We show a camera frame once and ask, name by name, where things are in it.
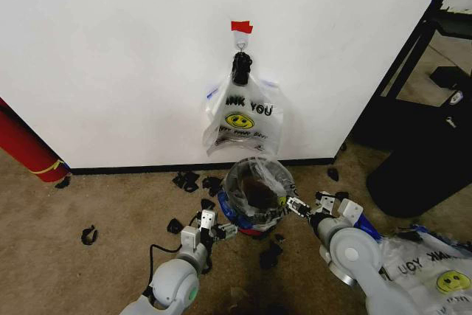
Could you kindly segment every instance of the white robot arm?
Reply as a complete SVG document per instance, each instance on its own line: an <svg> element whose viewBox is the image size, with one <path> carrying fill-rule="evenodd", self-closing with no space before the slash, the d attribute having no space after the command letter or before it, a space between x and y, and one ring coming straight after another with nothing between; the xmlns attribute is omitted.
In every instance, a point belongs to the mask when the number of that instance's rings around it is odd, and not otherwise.
<svg viewBox="0 0 472 315"><path fill-rule="evenodd" d="M209 260L213 242L219 238L230 238L237 233L236 226L226 224L218 227L223 237L213 235L216 221L215 211L204 210L199 229L186 226L180 234L182 247L176 258L157 268L146 291L120 315L182 314L197 296L200 284L198 276Z"/></svg>
<svg viewBox="0 0 472 315"><path fill-rule="evenodd" d="M421 315L408 293L379 275L382 256L378 244L369 234L353 227L362 207L344 199L338 208L340 216L334 218L331 215L334 198L322 198L320 204L320 208L312 211L298 198L287 200L288 208L306 218L321 240L320 255L329 269L346 284L360 285L367 297L367 313ZM182 314L198 293L198 277L208 263L213 242L237 233L233 224L215 228L216 219L216 212L204 210L199 229L186 226L181 231L182 247L176 258L157 268L146 291L120 315Z"/></svg>
<svg viewBox="0 0 472 315"><path fill-rule="evenodd" d="M353 227L363 208L344 199L338 208L340 216L334 218L330 214L333 202L334 198L323 198L315 213L298 198L289 198L287 204L297 215L308 219L322 242L319 253L337 278L348 285L360 285L367 297L369 315L421 315L407 292L379 275L382 254L378 244L369 234Z"/></svg>

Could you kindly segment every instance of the red tape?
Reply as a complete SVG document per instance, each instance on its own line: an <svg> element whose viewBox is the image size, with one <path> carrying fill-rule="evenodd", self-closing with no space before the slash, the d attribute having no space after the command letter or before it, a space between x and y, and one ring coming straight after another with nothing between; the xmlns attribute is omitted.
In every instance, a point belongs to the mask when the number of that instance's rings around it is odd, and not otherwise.
<svg viewBox="0 0 472 315"><path fill-rule="evenodd" d="M251 33L252 26L249 24L249 21L231 21L231 31Z"/></svg>

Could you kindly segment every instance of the baseboard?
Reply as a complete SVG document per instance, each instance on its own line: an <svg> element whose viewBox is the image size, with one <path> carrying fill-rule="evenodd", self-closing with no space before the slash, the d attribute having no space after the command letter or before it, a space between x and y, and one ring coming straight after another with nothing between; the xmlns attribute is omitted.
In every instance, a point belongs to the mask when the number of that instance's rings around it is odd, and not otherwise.
<svg viewBox="0 0 472 315"><path fill-rule="evenodd" d="M285 166L295 165L328 165L334 158L280 160ZM157 165L127 167L85 167L71 169L74 175L111 175L115 173L161 173L169 171L228 170L234 162L218 162L211 164L188 165Z"/></svg>

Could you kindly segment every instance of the smiley face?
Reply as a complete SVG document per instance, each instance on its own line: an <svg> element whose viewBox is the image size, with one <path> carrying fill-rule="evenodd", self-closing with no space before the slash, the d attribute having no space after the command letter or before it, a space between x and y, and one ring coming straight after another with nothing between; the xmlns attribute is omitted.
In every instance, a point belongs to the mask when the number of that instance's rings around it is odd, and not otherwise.
<svg viewBox="0 0 472 315"><path fill-rule="evenodd" d="M461 291L471 286L471 280L465 274L458 271L447 271L437 278L436 287L441 293Z"/></svg>
<svg viewBox="0 0 472 315"><path fill-rule="evenodd" d="M254 121L243 114L229 114L226 116L226 123L240 129L250 129L254 127Z"/></svg>

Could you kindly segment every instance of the red pipe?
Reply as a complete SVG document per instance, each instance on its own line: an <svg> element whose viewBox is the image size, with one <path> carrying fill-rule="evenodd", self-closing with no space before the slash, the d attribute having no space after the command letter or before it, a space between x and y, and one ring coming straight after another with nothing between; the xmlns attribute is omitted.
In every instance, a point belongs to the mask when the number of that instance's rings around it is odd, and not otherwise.
<svg viewBox="0 0 472 315"><path fill-rule="evenodd" d="M69 171L59 157L0 98L0 147L45 182Z"/></svg>

